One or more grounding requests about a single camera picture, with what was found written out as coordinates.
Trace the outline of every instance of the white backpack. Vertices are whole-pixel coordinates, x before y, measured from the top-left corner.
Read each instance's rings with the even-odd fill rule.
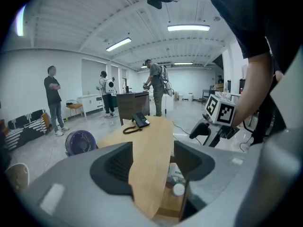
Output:
[[[114,93],[114,90],[116,89],[114,88],[113,81],[111,79],[107,79],[104,84],[104,91],[106,93]]]
[[[167,73],[166,66],[161,65],[160,67],[161,67],[160,76],[165,84],[169,81],[169,75]]]

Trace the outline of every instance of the white sneaker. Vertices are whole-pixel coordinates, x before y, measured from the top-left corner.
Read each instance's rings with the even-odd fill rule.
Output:
[[[67,127],[67,126],[63,126],[63,128],[61,128],[62,131],[67,131],[67,130],[69,130],[69,129],[70,129],[70,128]]]
[[[57,130],[57,131],[55,132],[55,135],[56,135],[56,136],[62,136],[62,135],[63,135],[63,133],[62,133],[62,131]]]

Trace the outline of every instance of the purple fan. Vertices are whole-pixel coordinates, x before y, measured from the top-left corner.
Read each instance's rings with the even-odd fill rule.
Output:
[[[71,132],[65,141],[66,154],[73,156],[97,148],[95,138],[88,131]]]

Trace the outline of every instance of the white cabinet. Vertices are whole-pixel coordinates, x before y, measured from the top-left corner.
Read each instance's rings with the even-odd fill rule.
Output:
[[[103,108],[103,101],[100,94],[84,95],[77,98],[77,101],[83,105],[83,112],[86,117],[86,113]]]

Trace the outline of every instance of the cable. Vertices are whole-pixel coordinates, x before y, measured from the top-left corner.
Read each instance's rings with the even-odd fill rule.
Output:
[[[177,128],[180,128],[185,134],[188,134],[188,135],[190,135],[189,133],[187,133],[187,132],[185,132],[180,126],[177,126],[177,125],[175,125]]]
[[[166,118],[166,95],[165,95],[165,118]]]
[[[195,138],[195,139],[196,139],[197,141],[199,141],[197,138]],[[200,141],[199,141],[199,143],[200,143],[200,145],[202,145]]]
[[[133,130],[133,131],[128,131],[128,132],[126,132],[127,130],[136,128],[136,125],[137,125],[137,124],[135,124],[133,127],[128,127],[128,128],[126,128],[126,129],[124,129],[124,130],[123,130],[123,134],[131,134],[131,133],[134,133],[134,132],[137,132],[137,131],[142,131],[142,128],[138,128],[138,129],[135,129],[135,130]]]
[[[248,141],[242,142],[242,143],[240,143],[240,145],[239,145],[240,149],[241,149],[243,152],[245,152],[245,151],[241,148],[241,144],[246,144]]]
[[[245,125],[245,122],[243,121],[243,126],[244,126],[244,128],[248,131],[248,132],[250,132],[250,133],[252,133],[252,134],[254,134],[254,135],[259,135],[259,136],[263,136],[263,137],[268,137],[269,135],[268,134],[259,134],[259,133],[257,133],[257,132],[255,132],[255,131],[251,131],[251,130],[249,130],[248,128],[246,128],[246,125]]]

